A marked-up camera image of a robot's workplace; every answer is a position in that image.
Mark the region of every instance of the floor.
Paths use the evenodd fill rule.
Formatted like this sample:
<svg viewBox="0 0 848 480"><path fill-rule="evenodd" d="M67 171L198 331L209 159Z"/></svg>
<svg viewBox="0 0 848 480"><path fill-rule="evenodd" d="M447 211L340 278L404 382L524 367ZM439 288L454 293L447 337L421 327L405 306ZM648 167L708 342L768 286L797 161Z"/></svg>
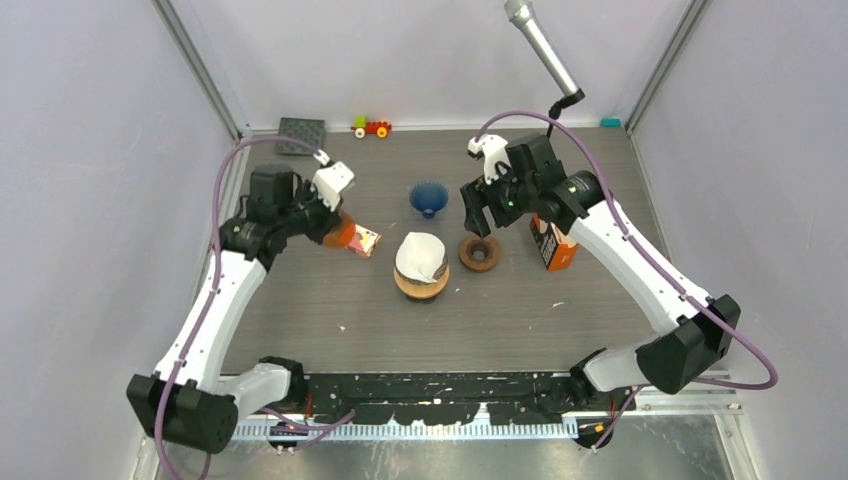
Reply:
<svg viewBox="0 0 848 480"><path fill-rule="evenodd" d="M506 130L506 139L529 130ZM392 132L380 140L329 134L325 150L356 174L344 208L383 235L371 258L293 239L244 313L223 372L249 370L266 355L302 362L310 372L565 370L597 348L648 337L647 320L627 292L586 250L562 271L545 270L530 217L493 232L503 257L488 273L458 261L466 236L459 187L482 172L465 151L471 131ZM623 130L580 129L633 223L658 245L640 168ZM563 136L554 148L566 172L588 168ZM280 157L273 144L253 147L247 171L288 160L311 176L310 157ZM450 201L425 220L408 201L422 180L444 183ZM409 302L392 279L405 235L429 232L445 243L451 277L428 305Z"/></svg>
<svg viewBox="0 0 848 480"><path fill-rule="evenodd" d="M183 478L197 478L203 453L171 447ZM234 442L212 460L210 478L244 480L489 480L733 478L710 415L624 417L609 446L587 458L569 440L324 442L274 455L261 442ZM161 472L157 479L169 477Z"/></svg>

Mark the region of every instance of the black and orange box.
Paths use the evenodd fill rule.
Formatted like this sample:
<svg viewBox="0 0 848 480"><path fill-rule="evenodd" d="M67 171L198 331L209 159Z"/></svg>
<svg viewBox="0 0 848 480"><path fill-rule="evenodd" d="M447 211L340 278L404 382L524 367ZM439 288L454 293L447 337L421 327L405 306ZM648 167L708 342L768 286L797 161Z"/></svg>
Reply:
<svg viewBox="0 0 848 480"><path fill-rule="evenodd" d="M542 254L542 261L549 272L561 270L571 265L579 245L569 235L560 231L553 223L548 223L533 215L530 231Z"/></svg>

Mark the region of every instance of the toy train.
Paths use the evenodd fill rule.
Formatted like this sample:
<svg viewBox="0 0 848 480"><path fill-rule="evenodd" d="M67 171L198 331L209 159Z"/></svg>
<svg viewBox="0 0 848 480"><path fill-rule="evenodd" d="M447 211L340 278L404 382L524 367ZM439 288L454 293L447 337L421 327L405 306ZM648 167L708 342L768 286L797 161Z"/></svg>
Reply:
<svg viewBox="0 0 848 480"><path fill-rule="evenodd" d="M350 127L353 130L353 135L356 138L365 138L366 134L377 135L378 138L386 138L392 131L392 124L389 122L368 122L364 116L356 117L353 125Z"/></svg>

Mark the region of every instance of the blue funnel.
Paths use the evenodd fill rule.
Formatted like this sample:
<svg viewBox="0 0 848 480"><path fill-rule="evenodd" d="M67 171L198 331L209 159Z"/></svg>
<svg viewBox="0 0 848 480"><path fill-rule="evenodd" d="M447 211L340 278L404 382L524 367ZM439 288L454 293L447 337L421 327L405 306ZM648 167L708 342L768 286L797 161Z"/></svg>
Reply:
<svg viewBox="0 0 848 480"><path fill-rule="evenodd" d="M424 218L433 218L436 212L448 204L448 189L437 182L421 182L409 192L409 203L421 212Z"/></svg>

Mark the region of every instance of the white cloth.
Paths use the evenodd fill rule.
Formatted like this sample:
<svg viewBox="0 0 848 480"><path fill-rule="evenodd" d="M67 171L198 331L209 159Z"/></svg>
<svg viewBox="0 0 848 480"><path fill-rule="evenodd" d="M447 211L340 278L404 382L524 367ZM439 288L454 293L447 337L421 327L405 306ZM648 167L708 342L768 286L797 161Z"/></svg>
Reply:
<svg viewBox="0 0 848 480"><path fill-rule="evenodd" d="M445 259L445 244L429 233L409 232L398 248L395 268L401 275L424 283L436 283L433 275Z"/></svg>

